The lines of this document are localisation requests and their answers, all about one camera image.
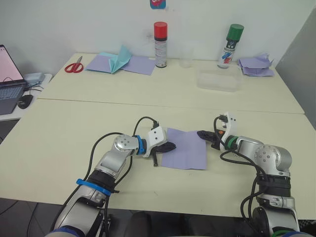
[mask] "scissors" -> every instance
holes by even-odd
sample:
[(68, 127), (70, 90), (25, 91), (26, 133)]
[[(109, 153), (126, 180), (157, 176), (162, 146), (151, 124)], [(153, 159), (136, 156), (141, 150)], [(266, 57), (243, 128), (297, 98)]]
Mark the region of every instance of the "scissors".
[(80, 63), (82, 59), (82, 56), (72, 64), (69, 64), (67, 67), (65, 67), (65, 72), (66, 73), (79, 73), (83, 70), (83, 65)]

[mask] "white table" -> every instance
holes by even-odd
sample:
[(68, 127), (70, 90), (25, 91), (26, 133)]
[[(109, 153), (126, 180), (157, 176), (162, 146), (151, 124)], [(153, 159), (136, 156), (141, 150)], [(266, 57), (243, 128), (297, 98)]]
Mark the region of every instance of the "white table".
[[(82, 57), (86, 67), (95, 54), (75, 54), (66, 64)], [(223, 70), (214, 61), (194, 61), (195, 67)], [(83, 71), (66, 73), (65, 66), (40, 95), (43, 99), (153, 105), (179, 108), (262, 111), (303, 114), (281, 77), (244, 76), (240, 91), (222, 92), (197, 87), (194, 68), (181, 68), (168, 60), (166, 68), (155, 68), (151, 76), (118, 71), (115, 74)]]
[[(131, 134), (141, 116), (152, 116), (165, 127), (212, 131), (214, 118), (222, 112), (39, 99), (0, 147), (0, 197), (62, 204), (85, 175), (92, 145), (102, 135)], [(290, 151), (298, 217), (316, 219), (315, 131), (305, 115), (232, 112), (238, 135)], [(138, 134), (151, 126), (150, 121), (142, 122)], [(100, 142), (93, 166), (113, 140), (114, 136)], [(219, 151), (207, 147), (204, 171), (153, 167), (152, 159), (135, 158), (118, 186), (121, 192), (111, 196), (110, 208), (240, 216), (239, 205), (250, 193), (255, 171), (221, 161)]]
[[(41, 83), (41, 87), (43, 87), (44, 89), (47, 87), (48, 83), (50, 82), (50, 80), (52, 79), (53, 75), (52, 74), (45, 74), (45, 78)], [(29, 95), (30, 92), (29, 91), (25, 91), (23, 93), (23, 95)], [(8, 115), (0, 115), (0, 121), (7, 121), (7, 120), (14, 120), (14, 119), (20, 119), (30, 108), (31, 105), (33, 105), (33, 103), (36, 101), (36, 99), (38, 98), (38, 96), (41, 94), (40, 91), (37, 90), (31, 90), (31, 94), (33, 95), (33, 99), (30, 103), (30, 105), (25, 108), (25, 109), (21, 109), (18, 106), (16, 106), (13, 110), (12, 113), (8, 114)]]

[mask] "blue ring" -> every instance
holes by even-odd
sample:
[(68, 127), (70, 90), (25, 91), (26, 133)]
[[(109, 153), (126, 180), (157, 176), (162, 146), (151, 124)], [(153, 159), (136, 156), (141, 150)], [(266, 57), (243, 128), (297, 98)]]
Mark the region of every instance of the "blue ring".
[(76, 184), (78, 185), (85, 185), (87, 187), (93, 188), (95, 190), (100, 191), (101, 193), (105, 194), (106, 196), (111, 196), (111, 192), (107, 189), (101, 188), (100, 186), (96, 184), (89, 183), (87, 181), (84, 181), (82, 179), (77, 179)]
[(139, 149), (138, 149), (138, 152), (137, 152), (137, 155), (142, 155), (145, 153), (145, 149), (143, 147), (143, 141), (142, 139), (140, 138), (139, 135), (136, 135), (137, 139), (138, 139), (138, 145), (139, 145)]

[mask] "clear plastic container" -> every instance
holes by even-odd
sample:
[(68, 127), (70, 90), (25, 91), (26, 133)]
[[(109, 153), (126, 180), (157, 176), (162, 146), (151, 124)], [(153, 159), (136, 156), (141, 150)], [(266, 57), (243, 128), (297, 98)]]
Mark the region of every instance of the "clear plastic container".
[(205, 89), (234, 92), (242, 85), (242, 72), (239, 66), (207, 69), (197, 68), (197, 86)]

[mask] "red scissors handle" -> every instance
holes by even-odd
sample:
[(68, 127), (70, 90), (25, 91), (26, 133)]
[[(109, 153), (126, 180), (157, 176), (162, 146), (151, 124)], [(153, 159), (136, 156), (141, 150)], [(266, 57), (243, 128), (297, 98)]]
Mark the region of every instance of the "red scissors handle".
[(82, 63), (72, 63), (65, 68), (66, 73), (79, 73), (83, 70)]

